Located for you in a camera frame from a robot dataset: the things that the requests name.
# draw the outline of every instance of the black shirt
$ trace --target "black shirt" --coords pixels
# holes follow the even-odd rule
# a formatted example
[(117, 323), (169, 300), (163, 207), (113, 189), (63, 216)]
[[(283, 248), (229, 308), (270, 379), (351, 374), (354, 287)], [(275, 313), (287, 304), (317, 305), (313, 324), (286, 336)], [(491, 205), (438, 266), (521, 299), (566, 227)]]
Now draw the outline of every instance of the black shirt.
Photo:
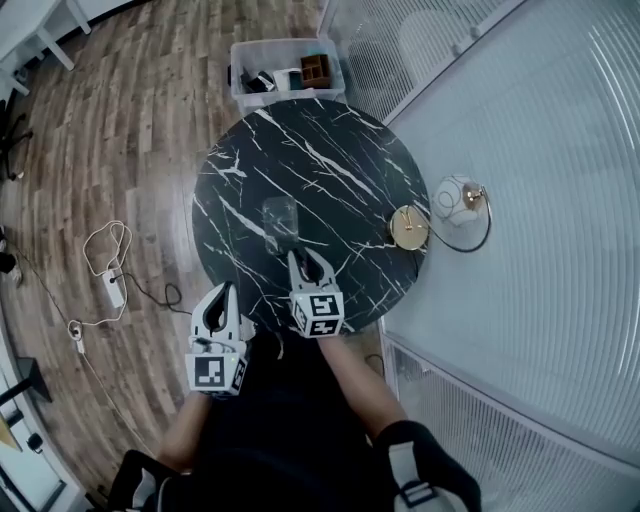
[(131, 507), (145, 468), (156, 492), (144, 510), (156, 510), (159, 501), (163, 511), (393, 510), (398, 488), (388, 448), (413, 441), (420, 478), (479, 510), (477, 484), (425, 427), (400, 422), (371, 445), (317, 342), (288, 337), (278, 359), (280, 348), (275, 337), (252, 343), (240, 396), (214, 401), (190, 475), (129, 452), (109, 507)]

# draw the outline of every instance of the cable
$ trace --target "cable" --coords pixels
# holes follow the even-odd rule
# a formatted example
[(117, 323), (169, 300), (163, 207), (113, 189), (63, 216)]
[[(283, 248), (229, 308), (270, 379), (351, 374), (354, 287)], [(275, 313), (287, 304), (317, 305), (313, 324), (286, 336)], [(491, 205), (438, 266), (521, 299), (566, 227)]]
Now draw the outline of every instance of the cable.
[(492, 224), (492, 218), (493, 218), (493, 214), (491, 212), (491, 204), (489, 204), (489, 196), (487, 195), (487, 189), (486, 188), (481, 186), (480, 187), (480, 194), (484, 196), (485, 202), (487, 203), (487, 217), (488, 217), (487, 232), (484, 234), (484, 238), (480, 241), (480, 243), (478, 245), (476, 245), (475, 247), (472, 247), (471, 249), (461, 249), (460, 247), (456, 247), (455, 245), (451, 245), (450, 243), (445, 242), (444, 239), (438, 233), (436, 233), (436, 230), (433, 229), (433, 225), (431, 224), (431, 221), (427, 217), (424, 217), (424, 220), (427, 221), (427, 224), (429, 225), (429, 228), (431, 228), (431, 232), (435, 235), (435, 237), (438, 240), (440, 240), (449, 249), (453, 249), (456, 252), (461, 252), (461, 253), (468, 254), (470, 252), (475, 252), (478, 249), (480, 249), (485, 244), (485, 242), (487, 241), (487, 238), (489, 238), (489, 233), (491, 232), (491, 224)]
[(58, 310), (58, 314), (60, 315), (60, 318), (62, 318), (62, 321), (66, 324), (67, 319), (65, 315), (62, 313), (60, 306), (58, 306), (58, 303), (56, 302), (55, 297), (53, 296), (49, 288), (47, 288), (47, 285), (44, 284), (44, 281), (42, 280), (42, 277), (40, 277), (40, 274), (38, 274), (36, 267), (34, 267), (33, 263), (31, 263), (31, 260), (24, 255), (24, 253), (20, 250), (20, 248), (16, 244), (14, 244), (13, 242), (10, 242), (9, 239), (7, 238), (5, 238), (5, 240), (7, 240), (7, 243), (16, 250), (16, 252), (22, 257), (23, 260), (25, 260), (29, 264), (29, 267), (31, 267), (31, 271), (36, 275), (36, 277), (38, 278), (38, 281), (40, 281), (40, 284), (42, 285), (44, 290), (47, 292), (47, 295), (49, 295), (49, 299), (51, 299), (51, 302), (53, 303), (55, 308)]
[[(55, 308), (58, 310), (58, 314), (60, 315), (60, 318), (62, 319), (62, 322), (66, 324), (67, 323), (67, 318), (66, 318), (65, 314), (62, 312), (62, 309), (60, 309), (60, 306), (58, 306), (58, 303), (56, 302), (55, 297), (53, 296), (53, 294), (51, 293), (49, 288), (47, 288), (47, 285), (44, 284), (44, 281), (43, 281), (42, 277), (40, 277), (40, 274), (36, 270), (36, 268), (33, 265), (33, 263), (31, 263), (31, 260), (26, 257), (26, 255), (20, 250), (20, 248), (16, 244), (14, 244), (13, 242), (9, 241), (8, 239), (7, 239), (7, 243), (11, 247), (13, 247), (16, 250), (16, 252), (22, 257), (22, 259), (24, 259), (29, 264), (29, 267), (31, 268), (32, 272), (36, 275), (36, 277), (38, 278), (38, 281), (40, 281), (40, 284), (42, 285), (44, 290), (47, 292), (47, 295), (49, 295), (49, 299), (51, 299), (51, 302), (53, 303)], [(91, 369), (91, 372), (93, 373), (93, 376), (96, 379), (96, 381), (98, 382), (98, 384), (99, 384), (100, 388), (102, 389), (103, 393), (105, 394), (105, 396), (107, 397), (107, 399), (111, 403), (111, 406), (113, 407), (113, 410), (115, 411), (115, 413), (120, 417), (120, 419), (125, 424), (127, 429), (129, 429), (129, 432), (131, 432), (131, 434), (138, 440), (138, 442), (145, 448), (145, 450), (147, 450), (149, 455), (153, 455), (153, 452), (149, 449), (147, 444), (142, 440), (140, 435), (129, 424), (127, 419), (120, 412), (120, 408), (116, 405), (116, 403), (114, 402), (113, 398), (111, 398), (111, 395), (109, 394), (109, 391), (107, 390), (107, 388), (105, 387), (104, 383), (102, 382), (102, 379), (99, 377), (99, 375), (96, 372), (95, 368), (93, 367), (93, 365), (91, 364), (91, 362), (87, 358), (86, 353), (82, 352), (81, 355), (82, 355), (83, 359), (85, 360), (85, 362), (87, 363), (87, 365), (89, 366), (89, 368)]]
[[(120, 279), (123, 276), (131, 278), (131, 280), (133, 281), (133, 284), (135, 284), (136, 287), (138, 288), (138, 290), (140, 290), (140, 293), (142, 293), (143, 295), (145, 295), (146, 297), (151, 299), (151, 301), (153, 301), (156, 305), (158, 305), (160, 307), (169, 308), (174, 313), (181, 313), (183, 315), (189, 315), (189, 316), (192, 315), (192, 313), (189, 313), (188, 311), (184, 311), (182, 309), (176, 309), (176, 308), (173, 307), (173, 306), (177, 306), (178, 304), (180, 304), (182, 302), (182, 292), (180, 291), (180, 288), (178, 288), (175, 284), (167, 283), (166, 285), (164, 285), (164, 302), (162, 302), (162, 301), (159, 301), (158, 299), (156, 299), (149, 292), (143, 290), (142, 286), (140, 286), (140, 283), (138, 283), (138, 280), (135, 278), (135, 276), (133, 274), (129, 273), (129, 272), (122, 272), (121, 274), (109, 279), (109, 282), (115, 283), (118, 279)], [(171, 302), (169, 300), (169, 293), (168, 293), (169, 292), (169, 288), (172, 288), (173, 290), (175, 290), (176, 294), (178, 295), (178, 298), (173, 302)]]
[(120, 417), (120, 419), (124, 422), (124, 424), (127, 426), (127, 428), (129, 429), (129, 432), (131, 432), (133, 434), (133, 436), (138, 440), (138, 442), (144, 446), (145, 450), (147, 450), (147, 452), (149, 453), (149, 455), (153, 455), (153, 452), (149, 449), (149, 447), (147, 446), (147, 444), (142, 440), (142, 438), (140, 437), (140, 434), (138, 434), (135, 429), (129, 424), (129, 422), (127, 421), (127, 419), (124, 417), (124, 415), (120, 412), (120, 409), (118, 408), (118, 406), (116, 405), (116, 403), (113, 401), (113, 398), (111, 398), (111, 395), (109, 394), (109, 392), (107, 391), (107, 388), (105, 387), (104, 383), (102, 382), (102, 379), (98, 376), (98, 373), (96, 372), (96, 370), (94, 369), (93, 365), (91, 364), (91, 362), (89, 361), (89, 359), (87, 358), (87, 354), (85, 354), (84, 352), (81, 354), (82, 357), (84, 358), (85, 362), (87, 363), (87, 365), (89, 365), (89, 368), (91, 368), (91, 372), (93, 373), (93, 376), (95, 377), (95, 379), (98, 381), (98, 384), (100, 385), (100, 387), (102, 388), (102, 391), (104, 392), (104, 394), (106, 395), (106, 397), (109, 399), (109, 402), (111, 403), (111, 406), (113, 407), (113, 409), (116, 411), (116, 413), (118, 414), (118, 416)]
[[(114, 232), (114, 228), (116, 226), (119, 226), (122, 228), (122, 232), (120, 233), (120, 237), (116, 237), (115, 232)], [(91, 261), (89, 261), (89, 257), (87, 256), (87, 244), (91, 241), (91, 239), (96, 236), (98, 233), (100, 233), (101, 231), (104, 231), (105, 229), (109, 228), (109, 234), (111, 235), (111, 238), (113, 238), (114, 242), (116, 242), (116, 252), (113, 255), (113, 257), (109, 260), (109, 262), (107, 263), (107, 266), (105, 267), (105, 269), (101, 272), (96, 272), (93, 269), (93, 265), (91, 265)], [(124, 240), (124, 234), (125, 232), (129, 233), (129, 241), (127, 242), (127, 245), (124, 248), (124, 251), (122, 252), (122, 258), (119, 258), (120, 256), (120, 251), (122, 249), (122, 242)], [(93, 233), (91, 233), (89, 235), (89, 238), (86, 239), (86, 241), (84, 242), (84, 244), (82, 245), (82, 255), (84, 256), (85, 261), (87, 262), (87, 265), (89, 265), (89, 270), (91, 270), (91, 273), (95, 276), (95, 277), (100, 277), (103, 274), (106, 274), (107, 272), (109, 272), (110, 270), (121, 270), (122, 269), (122, 265), (124, 265), (124, 260), (127, 257), (127, 252), (129, 251), (129, 246), (131, 245), (131, 240), (133, 239), (133, 234), (131, 233), (131, 230), (120, 220), (110, 220), (109, 222), (107, 222), (104, 226), (102, 226), (100, 229), (96, 229)], [(116, 262), (116, 265), (114, 267), (111, 267), (111, 263)], [(97, 322), (83, 322), (81, 320), (71, 320), (68, 324), (67, 324), (67, 332), (69, 333), (69, 336), (71, 337), (72, 340), (74, 340), (77, 344), (78, 344), (78, 350), (80, 352), (82, 352), (84, 350), (84, 347), (82, 345), (82, 326), (86, 325), (86, 326), (90, 326), (90, 327), (95, 327), (97, 325), (106, 323), (106, 322), (118, 322), (120, 321), (120, 319), (122, 318), (122, 314), (124, 313), (124, 310), (127, 307), (127, 302), (129, 301), (129, 295), (127, 292), (127, 285), (126, 283), (124, 284), (124, 304), (122, 304), (122, 307), (120, 308), (120, 313), (118, 313), (118, 316), (115, 318), (103, 318), (102, 320), (98, 320)]]

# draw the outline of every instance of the white cable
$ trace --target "white cable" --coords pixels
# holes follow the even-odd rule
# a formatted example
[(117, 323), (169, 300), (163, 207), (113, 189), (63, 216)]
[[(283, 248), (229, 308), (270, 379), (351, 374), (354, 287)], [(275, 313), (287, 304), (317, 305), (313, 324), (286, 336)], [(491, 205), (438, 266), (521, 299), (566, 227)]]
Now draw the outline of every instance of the white cable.
[(138, 440), (138, 442), (144, 446), (145, 450), (147, 450), (147, 453), (150, 456), (153, 456), (153, 452), (149, 449), (149, 447), (146, 445), (146, 443), (142, 440), (142, 437), (140, 437), (140, 434), (138, 434), (138, 432), (136, 431), (136, 429), (134, 429), (129, 422), (127, 421), (127, 419), (124, 417), (124, 415), (120, 412), (120, 409), (118, 408), (118, 406), (116, 405), (116, 403), (113, 401), (113, 398), (111, 398), (111, 395), (109, 394), (109, 392), (107, 391), (107, 388), (105, 387), (104, 383), (102, 382), (102, 379), (98, 376), (98, 373), (95, 371), (95, 369), (93, 368), (93, 365), (89, 362), (89, 359), (87, 359), (87, 355), (85, 353), (82, 353), (82, 357), (84, 357), (85, 362), (89, 365), (89, 368), (91, 369), (91, 372), (93, 373), (93, 376), (95, 377), (95, 379), (98, 381), (98, 384), (100, 385), (100, 387), (102, 388), (102, 391), (104, 391), (104, 394), (106, 395), (106, 397), (109, 399), (109, 402), (111, 403), (111, 406), (113, 407), (114, 411), (116, 412), (116, 414), (120, 417), (120, 419), (124, 422), (124, 424), (126, 425), (126, 427), (129, 429), (129, 432), (131, 432), (131, 434)]
[[(122, 231), (120, 232), (120, 237), (117, 237), (114, 231), (114, 228), (116, 226), (119, 226), (122, 228)], [(109, 260), (109, 262), (107, 263), (107, 266), (104, 270), (102, 270), (101, 272), (96, 272), (93, 268), (93, 265), (91, 265), (91, 261), (89, 261), (89, 257), (87, 256), (87, 244), (91, 241), (91, 239), (96, 236), (98, 233), (104, 231), (105, 229), (109, 228), (109, 234), (111, 235), (111, 238), (113, 239), (113, 241), (116, 243), (116, 251), (115, 254), (113, 255), (113, 258), (111, 258)], [(127, 241), (127, 244), (124, 247), (124, 251), (122, 251), (122, 243), (125, 239), (125, 232), (127, 232), (129, 234), (129, 240)], [(124, 260), (127, 257), (127, 252), (129, 251), (129, 246), (131, 245), (131, 240), (133, 238), (133, 234), (131, 233), (131, 230), (122, 222), (119, 220), (110, 220), (109, 222), (107, 222), (104, 226), (102, 226), (100, 229), (97, 229), (96, 231), (94, 231), (93, 233), (91, 233), (89, 235), (89, 238), (87, 238), (87, 240), (85, 241), (84, 245), (82, 246), (82, 255), (84, 256), (85, 261), (87, 262), (87, 265), (89, 265), (89, 270), (91, 270), (91, 273), (95, 276), (95, 277), (100, 277), (103, 274), (109, 272), (110, 270), (121, 270), (122, 269), (122, 265), (124, 265)], [(122, 307), (120, 308), (120, 313), (118, 313), (118, 316), (115, 318), (103, 318), (102, 320), (98, 320), (97, 322), (83, 322), (81, 320), (71, 320), (69, 322), (69, 324), (67, 325), (67, 331), (69, 333), (69, 336), (71, 336), (71, 339), (73, 339), (77, 346), (78, 346), (78, 351), (82, 354), (84, 354), (84, 343), (82, 341), (82, 326), (86, 325), (86, 326), (90, 326), (90, 327), (95, 327), (96, 325), (100, 325), (103, 324), (105, 322), (118, 322), (121, 318), (122, 318), (122, 313), (124, 313), (125, 308), (127, 307), (127, 301), (129, 300), (129, 294), (127, 293), (127, 283), (126, 281), (122, 283), (124, 286), (124, 304), (122, 305)]]

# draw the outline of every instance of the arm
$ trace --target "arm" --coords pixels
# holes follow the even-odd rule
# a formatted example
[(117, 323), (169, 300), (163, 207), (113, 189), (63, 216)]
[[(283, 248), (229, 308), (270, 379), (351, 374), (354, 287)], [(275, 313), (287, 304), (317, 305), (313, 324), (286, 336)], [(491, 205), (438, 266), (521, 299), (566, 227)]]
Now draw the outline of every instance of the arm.
[(407, 414), (384, 380), (357, 358), (342, 338), (322, 338), (318, 344), (347, 403), (371, 439), (378, 437), (389, 425), (407, 419)]
[(158, 462), (177, 472), (193, 467), (200, 434), (211, 410), (211, 398), (192, 391), (178, 416), (165, 433), (158, 452)]

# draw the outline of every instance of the frosted glass panel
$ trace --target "frosted glass panel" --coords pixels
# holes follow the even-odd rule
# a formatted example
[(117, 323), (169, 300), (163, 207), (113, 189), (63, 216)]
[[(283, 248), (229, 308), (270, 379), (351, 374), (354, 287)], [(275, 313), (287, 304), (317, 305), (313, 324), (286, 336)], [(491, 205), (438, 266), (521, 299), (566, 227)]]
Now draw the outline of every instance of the frosted glass panel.
[(504, 0), (329, 2), (337, 7), (326, 33), (336, 43), (347, 102), (382, 121)]
[(391, 128), (427, 188), (487, 186), (477, 253), (432, 240), (387, 328), (640, 466), (640, 10), (529, 1)]
[(398, 349), (395, 373), (407, 414), (477, 480), (485, 512), (631, 512), (638, 504), (637, 476), (545, 438)]

